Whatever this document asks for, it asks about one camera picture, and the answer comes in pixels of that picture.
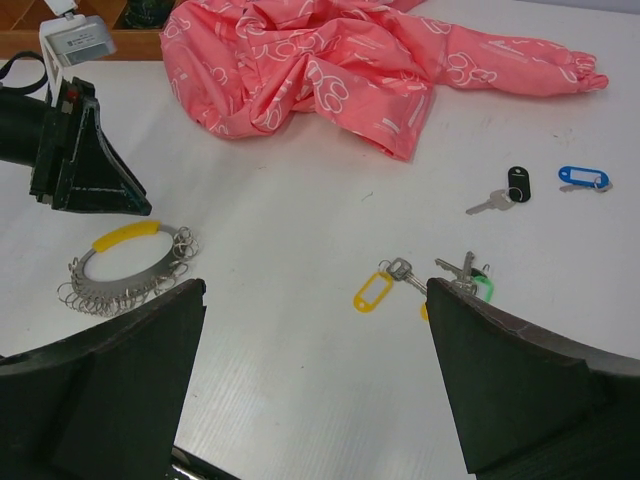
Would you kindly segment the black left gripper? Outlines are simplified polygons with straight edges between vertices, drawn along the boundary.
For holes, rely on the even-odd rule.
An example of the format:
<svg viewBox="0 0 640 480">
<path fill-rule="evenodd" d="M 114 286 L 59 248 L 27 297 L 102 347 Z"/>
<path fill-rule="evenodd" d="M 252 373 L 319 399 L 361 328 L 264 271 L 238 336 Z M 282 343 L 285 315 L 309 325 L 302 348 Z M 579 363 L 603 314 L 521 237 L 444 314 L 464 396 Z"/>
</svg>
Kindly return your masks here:
<svg viewBox="0 0 640 480">
<path fill-rule="evenodd" d="M 30 194 L 54 210 L 82 214 L 148 216 L 146 190 L 101 128 L 92 83 L 62 83 L 44 115 Z"/>
</svg>

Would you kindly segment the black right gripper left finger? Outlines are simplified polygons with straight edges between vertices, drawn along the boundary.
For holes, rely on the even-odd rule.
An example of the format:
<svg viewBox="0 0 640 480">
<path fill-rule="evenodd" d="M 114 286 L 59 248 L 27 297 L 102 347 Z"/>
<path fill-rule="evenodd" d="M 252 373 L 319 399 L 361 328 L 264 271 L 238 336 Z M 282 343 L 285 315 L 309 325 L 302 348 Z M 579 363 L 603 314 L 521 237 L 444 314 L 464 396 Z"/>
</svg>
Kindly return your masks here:
<svg viewBox="0 0 640 480">
<path fill-rule="evenodd" d="M 1 360 L 4 479 L 162 479 L 204 324 L 191 279 Z"/>
</svg>

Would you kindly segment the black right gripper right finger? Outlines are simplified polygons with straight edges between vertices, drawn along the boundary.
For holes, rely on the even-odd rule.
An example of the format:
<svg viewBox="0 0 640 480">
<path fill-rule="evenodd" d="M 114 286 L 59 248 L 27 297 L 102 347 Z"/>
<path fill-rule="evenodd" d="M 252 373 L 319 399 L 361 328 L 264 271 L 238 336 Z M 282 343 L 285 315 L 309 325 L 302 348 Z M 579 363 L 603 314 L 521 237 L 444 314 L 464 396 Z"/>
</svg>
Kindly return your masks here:
<svg viewBox="0 0 640 480">
<path fill-rule="evenodd" d="M 636 479 L 639 362 L 539 327 L 441 278 L 431 335 L 468 473 Z"/>
</svg>

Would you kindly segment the large keyring with yellow grip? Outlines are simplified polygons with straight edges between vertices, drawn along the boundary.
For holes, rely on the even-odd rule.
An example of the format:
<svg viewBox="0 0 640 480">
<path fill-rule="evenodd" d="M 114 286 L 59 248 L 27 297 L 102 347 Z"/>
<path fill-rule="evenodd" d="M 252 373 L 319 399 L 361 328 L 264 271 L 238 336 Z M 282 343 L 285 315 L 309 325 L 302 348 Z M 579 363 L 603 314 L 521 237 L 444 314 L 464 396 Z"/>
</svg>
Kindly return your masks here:
<svg viewBox="0 0 640 480">
<path fill-rule="evenodd" d="M 199 253 L 186 226 L 156 220 L 125 225 L 95 240 L 68 264 L 57 299 L 76 312 L 115 317 L 176 286 Z"/>
</svg>

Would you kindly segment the yellow tag with silver keys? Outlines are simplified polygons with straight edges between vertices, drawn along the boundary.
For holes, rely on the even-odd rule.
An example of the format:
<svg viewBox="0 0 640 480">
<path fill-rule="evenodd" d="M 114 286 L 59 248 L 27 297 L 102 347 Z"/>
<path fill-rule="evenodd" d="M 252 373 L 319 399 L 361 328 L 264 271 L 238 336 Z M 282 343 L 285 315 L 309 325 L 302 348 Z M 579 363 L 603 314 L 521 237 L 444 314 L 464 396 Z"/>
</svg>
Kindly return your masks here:
<svg viewBox="0 0 640 480">
<path fill-rule="evenodd" d="M 474 260 L 475 254 L 472 251 L 468 251 L 465 255 L 463 266 L 461 268 L 440 258 L 436 258 L 434 262 L 443 270 L 454 275 L 453 283 L 455 286 L 467 293 L 475 295 L 477 293 L 477 285 L 472 277 Z"/>
</svg>

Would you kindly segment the yellow tag with dark key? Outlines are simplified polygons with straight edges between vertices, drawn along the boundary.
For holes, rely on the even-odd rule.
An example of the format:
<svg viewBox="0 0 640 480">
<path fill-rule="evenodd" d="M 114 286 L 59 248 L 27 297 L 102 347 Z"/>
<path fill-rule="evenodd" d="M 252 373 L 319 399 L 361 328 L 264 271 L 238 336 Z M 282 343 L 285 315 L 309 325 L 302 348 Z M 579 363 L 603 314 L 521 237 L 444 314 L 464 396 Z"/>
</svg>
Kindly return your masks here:
<svg viewBox="0 0 640 480">
<path fill-rule="evenodd" d="M 396 257 L 379 263 L 377 271 L 354 295 L 353 307 L 363 314 L 373 312 L 396 283 L 410 285 L 427 298 L 426 283 L 413 273 L 412 264 L 402 257 Z"/>
</svg>

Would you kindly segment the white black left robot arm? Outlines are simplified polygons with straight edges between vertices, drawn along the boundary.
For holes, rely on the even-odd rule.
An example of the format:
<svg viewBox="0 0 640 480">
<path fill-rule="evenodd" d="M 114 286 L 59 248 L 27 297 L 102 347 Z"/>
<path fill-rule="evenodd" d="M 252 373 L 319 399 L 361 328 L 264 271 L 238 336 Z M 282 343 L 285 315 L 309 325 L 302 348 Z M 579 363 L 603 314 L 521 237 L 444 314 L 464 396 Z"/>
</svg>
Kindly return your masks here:
<svg viewBox="0 0 640 480">
<path fill-rule="evenodd" d="M 48 77 L 1 87 L 1 159 L 31 169 L 29 193 L 58 211 L 148 216 L 146 190 L 102 130 L 92 83 L 63 80 L 57 100 L 30 95 Z"/>
</svg>

